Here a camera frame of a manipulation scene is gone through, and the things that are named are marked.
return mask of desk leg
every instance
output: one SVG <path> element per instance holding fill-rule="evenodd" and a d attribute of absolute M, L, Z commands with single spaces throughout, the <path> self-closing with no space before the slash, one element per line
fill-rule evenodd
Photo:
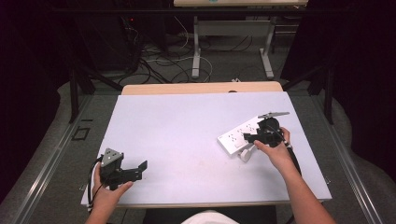
<path fill-rule="evenodd" d="M 194 59 L 192 61 L 192 78 L 199 77 L 199 63 L 201 57 L 201 50 L 199 48 L 199 35 L 198 35 L 198 18 L 194 17 Z"/>
<path fill-rule="evenodd" d="M 270 60 L 268 58 L 268 51 L 271 48 L 271 40 L 274 35 L 274 29 L 276 25 L 276 17 L 271 18 L 270 27 L 268 28 L 268 34 L 265 40 L 264 49 L 260 49 L 260 54 L 262 56 L 262 64 L 264 65 L 265 75 L 268 79 L 274 79 L 274 73 L 270 64 Z"/>

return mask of person's left hand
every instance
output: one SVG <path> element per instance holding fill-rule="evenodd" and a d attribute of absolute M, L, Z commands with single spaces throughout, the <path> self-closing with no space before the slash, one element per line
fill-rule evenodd
<path fill-rule="evenodd" d="M 93 208 L 86 223 L 106 223 L 122 194 L 134 183 L 129 181 L 115 190 L 106 189 L 106 186 L 103 186 L 100 181 L 100 162 L 96 164 L 93 182 Z"/>

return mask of person's right hand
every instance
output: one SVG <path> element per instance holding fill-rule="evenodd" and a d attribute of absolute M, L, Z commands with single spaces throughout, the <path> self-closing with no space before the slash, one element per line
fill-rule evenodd
<path fill-rule="evenodd" d="M 290 142 L 290 132 L 285 128 L 280 128 L 283 132 L 283 137 L 286 141 Z M 295 169 L 293 160 L 286 149 L 286 146 L 283 142 L 281 142 L 276 147 L 268 147 L 264 143 L 256 140 L 254 141 L 254 145 L 270 158 L 271 163 L 275 166 L 275 168 L 283 174 L 289 169 Z"/>

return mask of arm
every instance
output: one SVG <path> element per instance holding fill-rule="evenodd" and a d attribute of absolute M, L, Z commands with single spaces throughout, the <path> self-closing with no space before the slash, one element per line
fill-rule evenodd
<path fill-rule="evenodd" d="M 289 142 L 289 131 L 284 128 L 282 131 L 286 141 Z M 255 141 L 254 144 L 268 155 L 271 163 L 285 180 L 291 209 L 297 223 L 335 223 L 298 173 L 284 143 L 280 143 L 277 147 L 268 147 L 260 141 Z"/>
<path fill-rule="evenodd" d="M 106 189 L 106 187 L 103 186 L 100 182 L 100 163 L 96 164 L 93 182 L 93 208 L 90 216 L 85 223 L 106 224 L 108 218 L 111 216 L 114 209 L 116 208 L 120 197 L 126 190 L 128 190 L 132 186 L 133 182 L 129 181 L 121 185 L 114 191 Z"/>

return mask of person's right arm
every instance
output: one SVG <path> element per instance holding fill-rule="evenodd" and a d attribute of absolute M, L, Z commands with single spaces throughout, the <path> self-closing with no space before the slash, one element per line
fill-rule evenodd
<path fill-rule="evenodd" d="M 290 133 L 282 128 L 285 139 L 290 141 Z M 290 197 L 291 209 L 297 223 L 335 223 L 332 216 L 315 197 L 298 173 L 284 143 L 268 147 L 260 141 L 254 144 L 270 158 L 271 163 L 285 180 Z"/>

